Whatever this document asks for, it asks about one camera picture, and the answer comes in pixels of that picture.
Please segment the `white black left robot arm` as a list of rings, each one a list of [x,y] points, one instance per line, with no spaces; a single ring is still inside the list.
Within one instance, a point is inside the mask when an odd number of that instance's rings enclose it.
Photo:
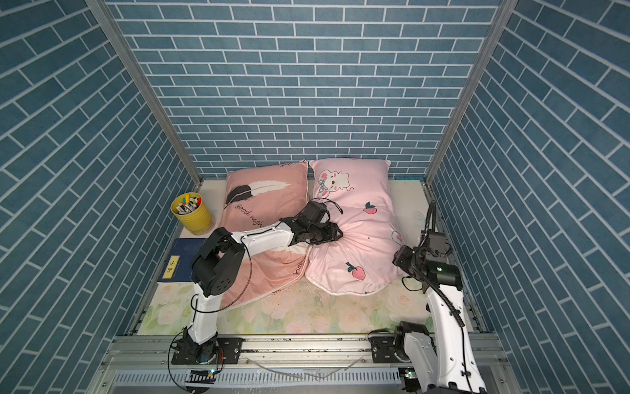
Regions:
[[[230,232],[216,229],[193,258],[191,269],[195,293],[190,299],[193,317],[183,329],[182,338],[171,345],[174,364],[211,364],[222,362],[218,342],[218,313],[221,300],[236,283],[244,261],[256,254],[300,243],[310,246],[338,241],[343,232],[331,221],[322,202],[311,200],[297,215],[251,231]]]

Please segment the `light pink cartoon pillow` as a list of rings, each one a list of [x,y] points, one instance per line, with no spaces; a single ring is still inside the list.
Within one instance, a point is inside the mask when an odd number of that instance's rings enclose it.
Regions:
[[[402,271],[393,264],[404,240],[390,195],[390,162],[380,159],[322,159],[309,163],[313,198],[338,203],[331,221],[343,236],[314,246],[306,278],[333,296],[380,292]]]

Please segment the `salmon pink feather pillow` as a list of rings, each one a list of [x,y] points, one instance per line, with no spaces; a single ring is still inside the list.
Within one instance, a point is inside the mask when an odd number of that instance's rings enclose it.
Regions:
[[[244,242],[247,251],[235,284],[222,295],[222,308],[259,300],[302,278],[307,246],[290,244],[293,236],[279,220],[297,215],[307,202],[308,164],[304,161],[228,175],[219,226]]]

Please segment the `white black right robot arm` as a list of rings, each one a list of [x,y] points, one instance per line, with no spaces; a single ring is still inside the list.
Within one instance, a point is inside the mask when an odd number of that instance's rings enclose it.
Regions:
[[[433,321],[432,331],[400,323],[395,345],[411,362],[423,393],[486,393],[464,319],[462,278],[447,262],[450,251],[445,234],[424,230],[418,246],[403,246],[395,254],[393,264],[422,284]]]

